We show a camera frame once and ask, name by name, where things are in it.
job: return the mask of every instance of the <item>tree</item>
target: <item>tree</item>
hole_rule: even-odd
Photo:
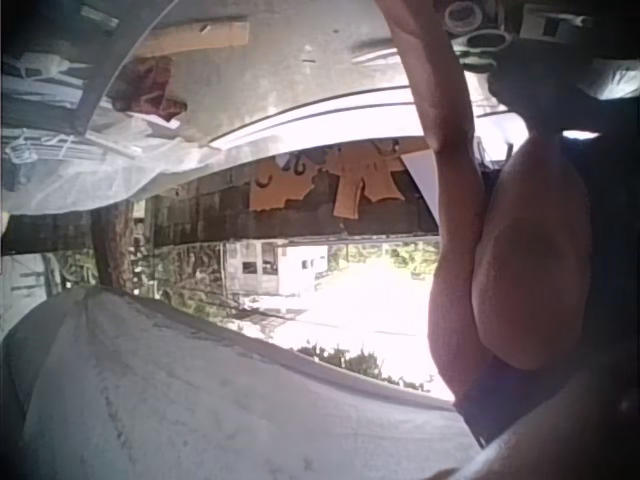
[[[407,382],[402,377],[395,379],[388,375],[383,375],[382,364],[378,360],[378,357],[373,352],[365,352],[364,348],[360,349],[358,354],[351,355],[349,350],[345,350],[339,346],[329,351],[324,347],[318,346],[317,343],[313,345],[308,343],[306,346],[298,348],[296,352],[311,357],[316,361],[357,373],[358,375],[420,392],[428,393],[429,390],[425,388],[425,383],[431,383],[434,380],[433,376],[431,376],[427,382],[416,384]]]
[[[440,244],[435,242],[409,242],[394,246],[389,251],[389,256],[396,268],[408,270],[416,280],[422,280],[433,275]]]

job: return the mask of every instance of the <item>plastic bag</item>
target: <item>plastic bag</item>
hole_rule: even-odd
[[[181,138],[148,137],[150,131],[143,120],[130,118],[102,131],[97,137],[100,146],[64,135],[45,145],[43,142],[51,142],[51,133],[21,130],[29,135],[32,150],[39,153],[30,163],[10,158],[11,135],[14,142],[20,137],[15,129],[3,132],[3,167],[12,172],[12,178],[3,180],[3,209],[11,214],[42,215],[99,208],[131,197],[161,173],[199,168],[223,155]],[[120,151],[131,155],[117,153]]]
[[[579,86],[600,100],[640,96],[640,60],[594,60]]]

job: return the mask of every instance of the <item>wall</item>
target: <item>wall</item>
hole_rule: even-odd
[[[191,198],[154,198],[156,247],[230,239],[432,235],[437,225],[407,171],[392,173],[405,200],[360,201],[359,218],[333,215],[339,177],[326,172],[314,178],[315,187],[284,209],[249,211],[250,185]]]

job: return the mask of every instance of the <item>person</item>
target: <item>person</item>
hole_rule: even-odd
[[[429,480],[638,478],[637,360],[637,340],[597,358],[468,465]]]
[[[457,410],[485,447],[567,384],[589,349],[598,350],[593,344],[606,330],[603,325],[615,327],[608,327],[613,333],[598,345],[605,350],[633,328],[608,321],[615,318],[613,308],[600,308],[595,323],[585,320],[587,308],[598,310],[590,294],[596,286],[602,289],[605,277],[602,266],[592,262],[592,248],[602,243],[592,235],[592,221],[598,232],[608,227],[601,215],[593,215],[601,206],[594,210],[590,202],[591,177],[583,168],[589,162],[568,160],[585,157],[584,147],[561,136],[571,121],[583,126],[595,119],[592,124],[606,128],[610,117],[544,75],[536,77],[533,93],[514,86],[513,75],[494,76],[490,87],[524,118],[530,136],[495,186],[485,188],[473,155],[474,117],[465,77],[432,2],[376,1],[436,158],[441,253],[430,297],[429,346]],[[636,104],[612,107],[631,119],[637,112]],[[624,128],[636,125],[626,122]],[[598,142],[589,146],[591,160],[606,157],[607,150],[620,152],[621,144],[628,147],[626,155],[629,148],[637,152],[634,140],[616,139],[613,148],[608,136]],[[624,169],[607,171],[620,175]],[[601,177],[606,182],[606,174]],[[633,242],[633,233],[629,238]],[[631,286],[627,298],[633,295],[637,288],[634,294]],[[622,310],[622,316],[634,318],[633,307]]]

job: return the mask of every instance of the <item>wooden board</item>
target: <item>wooden board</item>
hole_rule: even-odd
[[[249,22],[194,22],[152,31],[136,49],[136,57],[224,48],[249,43]]]

